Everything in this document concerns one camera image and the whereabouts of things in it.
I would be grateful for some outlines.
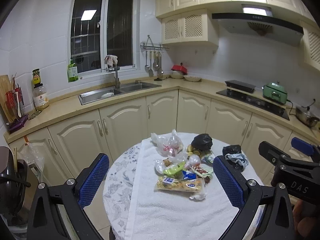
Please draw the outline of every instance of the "stainless steel sink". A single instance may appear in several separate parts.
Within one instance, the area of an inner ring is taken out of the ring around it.
[[[117,95],[126,94],[134,91],[139,91],[139,90],[144,90],[149,88],[156,88],[156,87],[161,87],[161,85],[136,81],[135,83],[123,84],[120,86],[120,88],[116,88],[115,86],[112,86],[112,87],[107,87],[107,88],[86,92],[78,95],[78,98],[80,100],[81,105],[85,105],[101,99],[114,97]]]

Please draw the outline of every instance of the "glass jar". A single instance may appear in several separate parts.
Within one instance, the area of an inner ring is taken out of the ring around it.
[[[43,110],[49,106],[47,97],[47,89],[42,83],[36,84],[32,92],[33,101],[35,102],[36,110]]]

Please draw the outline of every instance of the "window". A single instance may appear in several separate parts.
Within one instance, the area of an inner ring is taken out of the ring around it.
[[[118,56],[120,70],[134,69],[133,0],[75,0],[70,52],[78,73],[105,69],[106,55]]]

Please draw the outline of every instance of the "hanging utensil rack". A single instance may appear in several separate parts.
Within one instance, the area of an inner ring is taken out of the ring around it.
[[[163,51],[163,50],[169,50],[169,47],[167,45],[153,43],[150,35],[148,35],[147,42],[140,43],[140,49],[142,52],[144,52],[145,50],[161,50],[161,51]]]

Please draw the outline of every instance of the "cooking pot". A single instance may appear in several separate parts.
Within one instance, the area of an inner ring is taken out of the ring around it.
[[[284,105],[287,102],[288,93],[283,86],[270,82],[263,86],[263,97]]]
[[[296,117],[308,127],[314,127],[320,121],[318,117],[310,112],[310,107],[296,107]]]

